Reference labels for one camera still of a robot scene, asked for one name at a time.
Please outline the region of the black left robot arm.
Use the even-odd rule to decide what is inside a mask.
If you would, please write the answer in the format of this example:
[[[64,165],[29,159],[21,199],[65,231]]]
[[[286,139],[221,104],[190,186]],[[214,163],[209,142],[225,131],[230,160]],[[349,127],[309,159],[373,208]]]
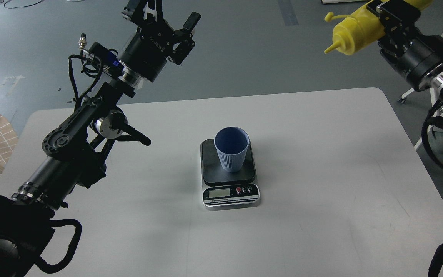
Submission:
[[[76,186],[89,188],[106,176],[105,161],[116,142],[151,144],[128,124],[118,107],[134,97],[142,81],[153,82],[167,61],[181,65],[195,47],[192,32],[201,15],[192,12],[174,30],[160,0],[130,0],[123,17],[137,31],[121,51],[79,40],[79,55],[68,57],[75,95],[73,113],[42,142],[47,157],[11,196],[0,196],[0,277],[23,277],[33,266],[47,274],[72,260],[82,233],[76,219],[54,219]]]

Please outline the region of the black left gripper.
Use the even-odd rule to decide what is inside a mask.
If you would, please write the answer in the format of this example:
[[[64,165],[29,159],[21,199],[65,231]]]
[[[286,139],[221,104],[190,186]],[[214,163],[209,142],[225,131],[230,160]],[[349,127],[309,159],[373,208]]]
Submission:
[[[202,17],[192,12],[179,30],[163,20],[162,0],[129,0],[122,16],[137,26],[118,60],[133,72],[154,82],[167,61],[181,65],[195,47],[193,30]]]

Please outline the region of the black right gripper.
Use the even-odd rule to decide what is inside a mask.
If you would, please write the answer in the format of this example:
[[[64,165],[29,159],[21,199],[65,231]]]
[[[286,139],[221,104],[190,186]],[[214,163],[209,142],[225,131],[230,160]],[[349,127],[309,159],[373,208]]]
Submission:
[[[372,0],[366,7],[384,27],[378,45],[385,61],[415,91],[431,88],[443,72],[443,38],[421,34],[414,26],[421,12],[404,0]]]

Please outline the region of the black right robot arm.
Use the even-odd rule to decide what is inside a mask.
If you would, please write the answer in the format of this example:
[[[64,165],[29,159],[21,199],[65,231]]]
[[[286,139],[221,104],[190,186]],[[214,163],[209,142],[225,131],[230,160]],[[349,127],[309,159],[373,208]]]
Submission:
[[[373,0],[366,8],[383,26],[384,34],[378,39],[383,58],[414,90],[433,89],[438,93],[424,120],[421,139],[429,157],[443,169],[427,135],[430,126],[443,130],[443,117],[435,116],[443,106],[443,38],[420,33],[415,26],[420,10],[404,0]]]

